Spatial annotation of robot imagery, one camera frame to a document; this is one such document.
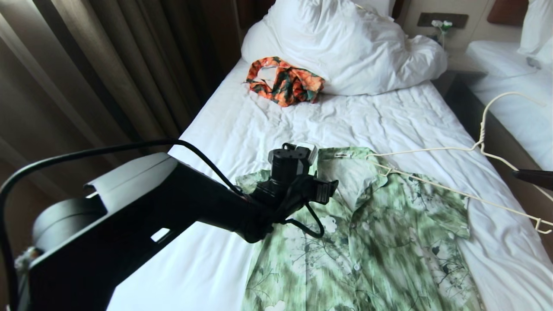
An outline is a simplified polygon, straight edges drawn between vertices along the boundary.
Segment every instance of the green floral shirt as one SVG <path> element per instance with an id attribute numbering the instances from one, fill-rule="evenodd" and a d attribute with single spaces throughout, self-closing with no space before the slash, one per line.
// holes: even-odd
<path id="1" fill-rule="evenodd" d="M 455 243 L 469 238 L 466 198 L 404 175 L 385 176 L 365 160 L 372 153 L 319 150 L 311 173 L 340 181 L 327 205 L 311 203 L 325 234 L 315 239 L 293 225 L 274 225 L 255 246 L 244 311 L 484 309 Z M 263 170 L 237 183 L 251 193 L 268 177 Z M 318 230 L 307 209 L 292 216 Z"/>

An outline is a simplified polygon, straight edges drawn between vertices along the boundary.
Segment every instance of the orange floral fabric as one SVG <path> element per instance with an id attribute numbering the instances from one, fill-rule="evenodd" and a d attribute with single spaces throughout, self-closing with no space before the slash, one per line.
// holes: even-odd
<path id="1" fill-rule="evenodd" d="M 263 67 L 276 67 L 276 77 L 271 88 L 267 83 L 255 81 Z M 249 68 L 246 82 L 249 89 L 270 99 L 281 107 L 288 107 L 298 102 L 316 102 L 317 95 L 323 89 L 325 79 L 306 69 L 294 67 L 279 57 L 267 57 L 256 60 Z"/>

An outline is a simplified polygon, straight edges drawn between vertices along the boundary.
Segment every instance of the white bedsheet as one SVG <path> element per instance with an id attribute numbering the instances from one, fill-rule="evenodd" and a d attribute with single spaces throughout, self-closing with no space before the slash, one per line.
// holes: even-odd
<path id="1" fill-rule="evenodd" d="M 268 152 L 283 142 L 378 152 L 473 144 L 429 82 L 378 96 L 323 95 L 316 104 L 281 108 L 248 91 L 242 84 L 247 70 L 248 64 L 239 61 L 181 136 L 232 181 L 268 168 Z M 173 147 L 170 154 L 215 177 L 188 150 Z M 477 152 L 413 153 L 389 160 L 522 211 Z M 487 309 L 550 309 L 553 266 L 530 222 L 474 200 L 468 208 L 472 237 L 459 246 Z M 196 223 L 121 283 L 109 310 L 240 310 L 251 250 L 236 234 Z"/>
<path id="2" fill-rule="evenodd" d="M 519 66 L 525 63 L 524 57 L 517 53 L 516 44 L 509 48 L 506 43 L 499 46 L 491 42 L 472 42 L 467 54 L 495 68 L 513 68 L 515 62 Z M 533 73 L 469 79 L 467 86 L 484 105 L 501 93 L 513 91 L 543 103 L 540 106 L 523 97 L 509 95 L 494 103 L 490 112 L 543 170 L 553 170 L 553 75 L 546 68 L 529 72 Z"/>

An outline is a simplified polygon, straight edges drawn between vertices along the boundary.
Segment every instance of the curtain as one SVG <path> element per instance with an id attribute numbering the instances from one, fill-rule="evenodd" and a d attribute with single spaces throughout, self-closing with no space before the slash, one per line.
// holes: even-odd
<path id="1" fill-rule="evenodd" d="M 0 0 L 0 182 L 59 154 L 178 138 L 240 57 L 235 12 L 233 0 Z M 45 207 L 166 150 L 78 160 L 23 180 L 6 208 L 14 255 Z"/>

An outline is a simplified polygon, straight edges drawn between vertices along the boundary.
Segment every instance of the white wire hanger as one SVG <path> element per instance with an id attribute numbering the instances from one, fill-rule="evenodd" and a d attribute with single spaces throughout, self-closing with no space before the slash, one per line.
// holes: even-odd
<path id="1" fill-rule="evenodd" d="M 494 99 L 492 99 L 488 105 L 486 105 L 486 108 L 484 109 L 484 113 L 482 114 L 482 122 L 480 123 L 480 139 L 471 147 L 471 148 L 457 148 L 457 147 L 441 147 L 441 148 L 428 148 L 428 149 L 417 149 L 417 150 L 409 150 L 409 151 L 400 151 L 400 152 L 391 152 L 391 153 L 373 153 L 373 154 L 369 154 L 365 157 L 365 160 L 369 161 L 370 163 L 372 163 L 373 165 L 375 166 L 378 166 L 378 167 L 381 167 L 381 168 L 384 168 L 386 169 L 386 173 L 382 174 L 382 173 L 379 173 L 380 175 L 382 176 L 387 176 L 388 174 L 390 173 L 397 173 L 397 174 L 401 174 L 401 175 L 405 175 L 405 176 L 409 176 L 413 179 L 416 179 L 416 180 L 419 180 L 421 182 L 424 182 L 424 183 L 428 183 L 428 184 L 431 184 L 433 186 L 436 186 L 436 187 L 439 187 L 439 188 L 443 188 L 443 189 L 447 189 L 449 191 L 452 191 L 452 192 L 455 192 L 455 193 L 458 193 L 458 194 L 461 194 L 461 195 L 464 195 L 468 198 L 471 198 L 471 199 L 474 199 L 474 200 L 478 200 L 478 201 L 481 201 L 483 203 L 486 203 L 486 204 L 489 204 L 489 205 L 492 205 L 492 206 L 495 206 L 495 207 L 498 207 L 498 208 L 502 208 L 502 209 L 505 209 L 505 210 L 508 210 L 510 212 L 513 212 L 515 214 L 518 214 L 518 215 L 521 215 L 521 216 L 525 216 L 525 217 L 528 217 L 530 219 L 533 219 L 536 221 L 536 225 L 534 226 L 534 229 L 541 233 L 541 234 L 549 234 L 551 233 L 553 230 L 552 229 L 549 229 L 547 231 L 544 231 L 544 230 L 540 230 L 540 225 L 542 224 L 547 224 L 549 226 L 552 226 L 553 227 L 553 223 L 549 222 L 549 221 L 545 221 L 539 217 L 534 217 L 532 215 L 528 215 L 528 214 L 525 214 L 523 212 L 520 212 L 520 211 L 517 211 L 517 210 L 514 210 L 514 209 L 510 209 L 510 208 L 507 208 L 505 206 L 502 206 L 502 205 L 498 205 L 496 203 L 493 203 L 493 202 L 490 202 L 488 200 L 484 200 L 484 199 L 481 199 L 481 198 L 478 198 L 472 194 L 468 194 L 468 193 L 463 193 L 463 192 L 460 192 L 460 191 L 457 191 L 455 189 L 452 189 L 452 188 L 449 188 L 449 187 L 446 187 L 446 186 L 443 186 L 443 185 L 440 185 L 440 184 L 437 184 L 437 183 L 433 183 L 429 180 L 426 180 L 426 179 L 422 179 L 422 178 L 419 178 L 417 176 L 414 176 L 412 174 L 409 174 L 409 173 L 406 173 L 404 171 L 401 171 L 401 170 L 397 170 L 395 168 L 391 168 L 391 167 L 387 167 L 385 165 L 382 165 L 380 163 L 376 163 L 374 161 L 371 161 L 369 160 L 368 158 L 369 157 L 383 157 L 383 156 L 390 156 L 390 155 L 393 155 L 393 154 L 403 154 L 403 153 L 411 153 L 411 152 L 421 152 L 421 151 L 438 151 L 438 150 L 459 150 L 459 151 L 465 151 L 465 152 L 470 152 L 470 151 L 473 151 L 475 150 L 478 146 L 480 146 L 480 153 L 482 153 L 483 155 L 487 156 L 487 157 L 490 157 L 490 158 L 494 158 L 494 159 L 497 159 L 497 160 L 500 160 L 501 162 L 503 162 L 505 165 L 507 165 L 509 168 L 511 168 L 512 170 L 514 171 L 519 171 L 519 169 L 517 167 L 515 167 L 514 165 L 512 165 L 511 163 L 509 163 L 507 160 L 501 158 L 501 157 L 498 157 L 497 155 L 494 155 L 494 154 L 490 154 L 490 153 L 487 153 L 484 151 L 484 138 L 486 137 L 486 114 L 488 113 L 488 110 L 489 110 L 489 107 L 498 99 L 500 99 L 501 97 L 503 96 L 507 96 L 507 95 L 519 95 L 519 96 L 522 96 L 540 106 L 544 106 L 542 103 L 534 100 L 534 99 L 531 99 L 529 98 L 528 96 L 522 94 L 522 93 L 518 93 L 518 92 L 506 92 L 506 93 L 503 93 L 503 94 L 500 94 L 498 96 L 496 96 Z M 553 198 L 547 193 L 545 192 L 542 188 L 536 186 L 536 185 L 533 185 L 534 187 L 536 187 L 536 189 L 541 192 L 544 196 L 546 196 L 549 200 L 551 200 L 553 202 Z"/>

